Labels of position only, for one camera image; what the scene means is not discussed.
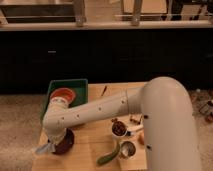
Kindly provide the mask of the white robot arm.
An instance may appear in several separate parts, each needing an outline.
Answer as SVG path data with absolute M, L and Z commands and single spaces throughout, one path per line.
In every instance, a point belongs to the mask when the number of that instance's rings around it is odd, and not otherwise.
M 72 108 L 54 102 L 43 117 L 49 140 L 56 143 L 68 127 L 126 114 L 144 116 L 148 171 L 202 171 L 193 106 L 185 87 L 171 77 Z

